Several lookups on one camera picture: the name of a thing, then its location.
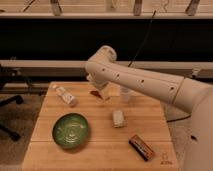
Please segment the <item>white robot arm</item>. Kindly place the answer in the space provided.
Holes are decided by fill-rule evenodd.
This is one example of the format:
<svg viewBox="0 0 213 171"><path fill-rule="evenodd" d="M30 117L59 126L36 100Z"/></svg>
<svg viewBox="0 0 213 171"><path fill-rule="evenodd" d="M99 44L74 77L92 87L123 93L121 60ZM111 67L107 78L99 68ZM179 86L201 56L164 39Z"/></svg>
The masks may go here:
<svg viewBox="0 0 213 171"><path fill-rule="evenodd" d="M213 85L122 66L116 59L112 47L100 47L85 63L90 83L101 91L113 82L190 113L190 136L183 171L213 171Z"/></svg>

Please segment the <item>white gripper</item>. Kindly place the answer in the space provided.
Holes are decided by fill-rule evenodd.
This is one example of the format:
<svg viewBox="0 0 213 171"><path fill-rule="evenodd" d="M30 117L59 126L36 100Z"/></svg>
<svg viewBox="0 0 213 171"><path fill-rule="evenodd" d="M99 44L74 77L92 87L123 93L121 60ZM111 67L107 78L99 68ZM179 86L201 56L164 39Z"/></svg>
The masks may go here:
<svg viewBox="0 0 213 171"><path fill-rule="evenodd" d="M101 94L101 96L103 97L102 100L108 100L109 99L108 90L106 89L106 87L108 85L107 82L104 82L104 83L98 82L91 75L87 76L87 80L94 87L93 90L96 90L96 91L98 91Z"/></svg>

